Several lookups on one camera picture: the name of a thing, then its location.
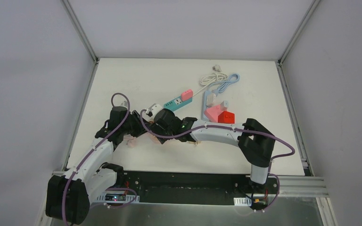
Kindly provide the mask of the pink triangular power socket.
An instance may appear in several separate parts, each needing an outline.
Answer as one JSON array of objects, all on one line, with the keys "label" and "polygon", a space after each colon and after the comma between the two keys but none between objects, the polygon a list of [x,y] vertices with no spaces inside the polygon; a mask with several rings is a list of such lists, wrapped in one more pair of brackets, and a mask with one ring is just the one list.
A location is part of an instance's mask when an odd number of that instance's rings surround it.
[{"label": "pink triangular power socket", "polygon": [[204,116],[210,121],[210,122],[218,122],[218,117],[221,113],[224,111],[227,111],[228,108],[223,105],[215,105],[212,107],[207,108],[204,111]]}]

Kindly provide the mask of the red cube socket adapter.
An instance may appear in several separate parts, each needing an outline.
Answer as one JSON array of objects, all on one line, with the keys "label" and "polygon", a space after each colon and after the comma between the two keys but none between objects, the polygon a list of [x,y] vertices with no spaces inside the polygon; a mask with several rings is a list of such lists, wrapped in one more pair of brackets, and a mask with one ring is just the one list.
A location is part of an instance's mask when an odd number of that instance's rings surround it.
[{"label": "red cube socket adapter", "polygon": [[218,115],[217,121],[223,124],[234,124],[235,123],[235,114],[228,111],[223,111]]}]

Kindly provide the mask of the round pink socket base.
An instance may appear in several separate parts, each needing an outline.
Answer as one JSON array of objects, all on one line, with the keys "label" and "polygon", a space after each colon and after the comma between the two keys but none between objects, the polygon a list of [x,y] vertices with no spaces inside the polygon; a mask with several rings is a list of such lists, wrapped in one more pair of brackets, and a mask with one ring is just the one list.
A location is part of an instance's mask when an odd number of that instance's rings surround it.
[{"label": "round pink socket base", "polygon": [[[153,123],[154,123],[153,121],[149,121],[149,125],[148,125],[149,130],[151,130],[151,124],[153,124]],[[153,143],[159,144],[159,145],[161,144],[160,140],[153,134],[149,134],[149,137]]]}]

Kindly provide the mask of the beige cube socket adapter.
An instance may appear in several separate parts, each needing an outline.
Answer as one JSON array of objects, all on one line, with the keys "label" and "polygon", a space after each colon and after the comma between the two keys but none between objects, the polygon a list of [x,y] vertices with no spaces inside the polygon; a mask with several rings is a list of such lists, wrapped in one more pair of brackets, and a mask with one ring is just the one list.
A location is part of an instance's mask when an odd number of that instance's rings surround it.
[{"label": "beige cube socket adapter", "polygon": [[201,141],[194,141],[194,142],[188,141],[187,143],[188,143],[188,144],[191,144],[191,145],[197,146],[197,145],[201,144]]}]

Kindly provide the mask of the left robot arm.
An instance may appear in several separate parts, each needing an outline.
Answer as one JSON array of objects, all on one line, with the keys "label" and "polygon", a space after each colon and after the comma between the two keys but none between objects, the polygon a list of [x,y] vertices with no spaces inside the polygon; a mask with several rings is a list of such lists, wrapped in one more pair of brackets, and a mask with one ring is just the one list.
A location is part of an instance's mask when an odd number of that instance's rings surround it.
[{"label": "left robot arm", "polygon": [[139,137],[146,133],[137,111],[115,106],[109,119],[98,130],[93,142],[76,165],[63,175],[53,175],[48,181],[45,214],[70,224],[81,224],[91,203],[111,187],[124,187],[123,168],[108,163],[108,158],[123,142],[124,136]]}]

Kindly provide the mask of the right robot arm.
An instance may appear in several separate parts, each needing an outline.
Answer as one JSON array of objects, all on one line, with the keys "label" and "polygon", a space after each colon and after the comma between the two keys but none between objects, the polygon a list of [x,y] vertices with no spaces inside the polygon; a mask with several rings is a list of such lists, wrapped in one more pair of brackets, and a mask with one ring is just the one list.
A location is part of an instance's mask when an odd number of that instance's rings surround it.
[{"label": "right robot arm", "polygon": [[193,143],[210,141],[238,147],[251,164],[249,188],[255,193],[266,189],[275,138],[257,120],[248,118],[244,123],[226,125],[194,117],[180,119],[166,108],[148,110],[147,116],[152,121],[149,132],[162,144],[176,139]]}]

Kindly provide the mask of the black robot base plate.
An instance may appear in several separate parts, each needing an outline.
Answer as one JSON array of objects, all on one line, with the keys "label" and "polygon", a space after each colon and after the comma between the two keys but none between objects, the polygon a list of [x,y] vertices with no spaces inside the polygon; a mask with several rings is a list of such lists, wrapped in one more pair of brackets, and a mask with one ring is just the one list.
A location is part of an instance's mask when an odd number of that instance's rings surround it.
[{"label": "black robot base plate", "polygon": [[265,185],[250,184],[245,174],[204,174],[125,171],[116,182],[133,189],[142,203],[234,205],[235,198],[269,199],[278,182],[268,177]]}]

